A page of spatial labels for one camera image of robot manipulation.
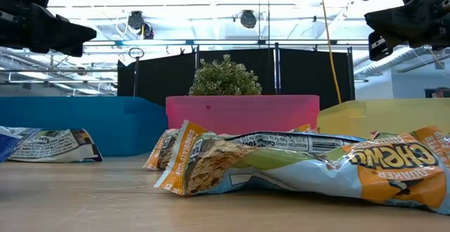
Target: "yellow cable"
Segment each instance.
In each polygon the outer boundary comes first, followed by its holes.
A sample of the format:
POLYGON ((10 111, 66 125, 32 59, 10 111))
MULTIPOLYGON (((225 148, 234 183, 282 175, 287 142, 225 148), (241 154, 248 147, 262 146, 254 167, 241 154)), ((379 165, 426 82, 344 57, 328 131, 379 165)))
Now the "yellow cable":
POLYGON ((333 78, 335 80, 337 100, 339 101, 339 103, 342 103, 342 99, 340 97, 338 78, 336 77, 335 62, 333 60, 333 52, 331 51, 330 31, 328 30, 328 21, 327 21, 327 18, 326 18, 325 0, 322 0, 322 7, 323 7, 323 17, 325 18, 325 29, 326 29, 326 37, 327 37, 327 40, 328 40, 328 50, 330 51, 329 53, 330 53, 331 71, 333 71, 333 78))

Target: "ceiling lamp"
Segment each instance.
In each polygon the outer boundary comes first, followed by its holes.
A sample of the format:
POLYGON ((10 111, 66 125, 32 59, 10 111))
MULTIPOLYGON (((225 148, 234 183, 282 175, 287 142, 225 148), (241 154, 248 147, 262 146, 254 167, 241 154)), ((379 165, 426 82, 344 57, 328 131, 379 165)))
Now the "ceiling lamp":
POLYGON ((253 29, 256 26, 256 17, 251 10, 244 10, 240 16, 240 23, 243 27, 253 29))

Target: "granola bar wrapper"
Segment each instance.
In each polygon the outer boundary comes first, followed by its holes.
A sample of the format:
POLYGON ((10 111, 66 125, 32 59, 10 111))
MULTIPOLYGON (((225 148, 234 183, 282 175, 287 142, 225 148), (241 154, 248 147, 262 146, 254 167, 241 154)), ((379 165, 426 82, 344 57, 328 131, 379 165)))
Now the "granola bar wrapper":
POLYGON ((168 129, 160 137, 156 143, 150 157, 144 164, 144 169, 159 171, 165 169, 172 156, 172 151, 176 138, 178 138, 178 129, 168 129))
POLYGON ((317 192, 450 214, 449 151, 448 140, 436 127, 317 154, 236 143, 185 122, 155 187, 179 195, 228 193, 248 186, 317 192))

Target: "black partition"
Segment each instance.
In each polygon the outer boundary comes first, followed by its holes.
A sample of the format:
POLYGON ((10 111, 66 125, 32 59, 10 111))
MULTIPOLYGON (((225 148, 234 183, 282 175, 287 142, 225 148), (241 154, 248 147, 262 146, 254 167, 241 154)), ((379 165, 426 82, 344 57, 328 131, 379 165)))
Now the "black partition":
MULTIPOLYGON (((133 96, 135 67, 136 63, 132 63, 118 68, 118 96, 133 96)), ((137 96, 165 106, 168 96, 188 95, 194 74, 193 53, 141 60, 137 96)))
POLYGON ((275 67, 273 49, 243 49, 229 51, 201 51, 200 58, 207 62, 223 60, 229 54, 231 60, 245 65, 248 71, 253 70, 262 87, 262 95, 275 94, 275 67))
MULTIPOLYGON (((333 53, 342 102, 354 100, 353 66, 347 53, 333 53)), ((318 95, 321 110, 337 105, 329 52, 280 49, 281 94, 318 95)))

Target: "yellow bin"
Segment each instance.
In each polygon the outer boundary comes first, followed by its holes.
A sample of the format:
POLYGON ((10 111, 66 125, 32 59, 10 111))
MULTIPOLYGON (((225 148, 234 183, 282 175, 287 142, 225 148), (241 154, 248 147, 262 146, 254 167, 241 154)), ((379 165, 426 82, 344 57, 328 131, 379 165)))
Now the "yellow bin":
POLYGON ((375 130, 401 134, 430 125, 450 133, 450 98, 348 101, 319 115, 321 133, 362 138, 375 130))

